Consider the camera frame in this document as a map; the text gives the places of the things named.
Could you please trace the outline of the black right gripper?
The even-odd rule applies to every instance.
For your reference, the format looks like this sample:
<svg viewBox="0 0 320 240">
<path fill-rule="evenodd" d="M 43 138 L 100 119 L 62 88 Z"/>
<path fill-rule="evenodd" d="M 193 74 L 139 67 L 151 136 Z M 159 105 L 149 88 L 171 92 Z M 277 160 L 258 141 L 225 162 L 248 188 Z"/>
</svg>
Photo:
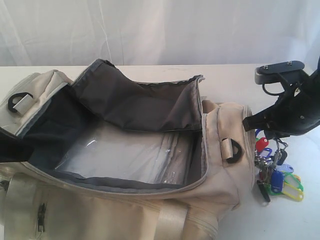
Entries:
<svg viewBox="0 0 320 240">
<path fill-rule="evenodd" d="M 320 125 L 320 67 L 312 74 L 300 74 L 302 78 L 293 84 L 279 82 L 283 92 L 268 108 L 242 121 L 246 132 L 264 130 L 268 140 L 300 136 Z"/>
</svg>

